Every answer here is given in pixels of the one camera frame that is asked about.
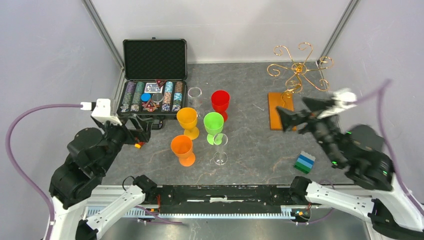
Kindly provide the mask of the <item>orange wine glass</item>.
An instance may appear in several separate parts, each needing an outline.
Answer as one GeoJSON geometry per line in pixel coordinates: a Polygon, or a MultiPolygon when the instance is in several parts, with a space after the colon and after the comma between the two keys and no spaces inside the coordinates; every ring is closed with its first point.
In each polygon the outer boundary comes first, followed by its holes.
{"type": "Polygon", "coordinates": [[[174,137],[170,143],[170,148],[182,166],[190,167],[195,163],[196,156],[193,153],[193,142],[188,136],[178,135],[174,137]]]}

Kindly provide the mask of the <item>yellow wine glass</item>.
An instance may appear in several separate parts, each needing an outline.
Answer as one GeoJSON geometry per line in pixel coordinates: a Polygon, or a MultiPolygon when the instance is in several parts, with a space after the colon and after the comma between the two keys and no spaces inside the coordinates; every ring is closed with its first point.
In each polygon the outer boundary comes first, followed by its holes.
{"type": "Polygon", "coordinates": [[[180,126],[184,129],[184,135],[189,137],[191,140],[198,138],[200,131],[197,128],[198,115],[194,108],[184,107],[181,108],[177,114],[177,121],[180,126]]]}

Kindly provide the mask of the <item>clear wine glass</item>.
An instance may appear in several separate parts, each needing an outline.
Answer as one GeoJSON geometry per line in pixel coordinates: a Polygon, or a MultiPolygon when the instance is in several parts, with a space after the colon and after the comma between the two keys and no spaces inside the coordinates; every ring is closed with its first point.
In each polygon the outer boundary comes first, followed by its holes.
{"type": "Polygon", "coordinates": [[[199,87],[190,87],[187,94],[191,107],[196,111],[197,117],[202,119],[205,115],[202,108],[202,90],[199,87]]]}

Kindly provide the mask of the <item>green wine glass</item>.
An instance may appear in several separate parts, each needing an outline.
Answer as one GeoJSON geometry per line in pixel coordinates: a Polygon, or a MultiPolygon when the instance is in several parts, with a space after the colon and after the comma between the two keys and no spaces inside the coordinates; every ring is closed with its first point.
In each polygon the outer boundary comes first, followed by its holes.
{"type": "Polygon", "coordinates": [[[209,112],[203,118],[203,125],[207,132],[206,140],[210,145],[214,144],[214,136],[222,132],[224,118],[218,112],[209,112]]]}

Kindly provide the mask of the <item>red wine glass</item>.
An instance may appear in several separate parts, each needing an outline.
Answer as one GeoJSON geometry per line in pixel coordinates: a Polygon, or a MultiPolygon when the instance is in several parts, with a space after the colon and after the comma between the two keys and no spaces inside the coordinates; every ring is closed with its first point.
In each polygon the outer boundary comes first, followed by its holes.
{"type": "Polygon", "coordinates": [[[225,90],[217,90],[211,95],[212,108],[222,115],[224,122],[228,120],[226,111],[230,105],[230,99],[230,94],[225,90]]]}

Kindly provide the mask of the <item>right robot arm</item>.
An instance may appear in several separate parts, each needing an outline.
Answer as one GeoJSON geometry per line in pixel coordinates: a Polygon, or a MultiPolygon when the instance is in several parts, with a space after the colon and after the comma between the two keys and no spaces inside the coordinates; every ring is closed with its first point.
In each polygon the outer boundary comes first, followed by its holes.
{"type": "Polygon", "coordinates": [[[385,139],[370,126],[359,124],[342,132],[332,118],[351,109],[354,103],[338,97],[304,97],[306,109],[298,112],[278,106],[282,129],[302,125],[300,134],[310,133],[335,169],[369,191],[359,197],[327,188],[306,177],[297,176],[289,188],[289,199],[329,206],[372,225],[379,234],[395,240],[421,240],[424,237],[424,208],[402,190],[393,160],[383,153],[385,139]]]}

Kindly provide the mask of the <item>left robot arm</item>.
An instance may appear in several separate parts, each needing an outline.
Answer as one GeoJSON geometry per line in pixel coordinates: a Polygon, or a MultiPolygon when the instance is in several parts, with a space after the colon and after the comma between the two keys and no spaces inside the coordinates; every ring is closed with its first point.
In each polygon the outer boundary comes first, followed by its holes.
{"type": "Polygon", "coordinates": [[[146,175],[133,179],[124,193],[96,216],[82,215],[93,190],[99,186],[124,145],[147,143],[153,120],[138,116],[93,117],[96,127],[80,130],[67,145],[64,163],[50,180],[54,220],[45,239],[99,240],[121,217],[139,204],[151,204],[158,195],[157,184],[146,175]]]}

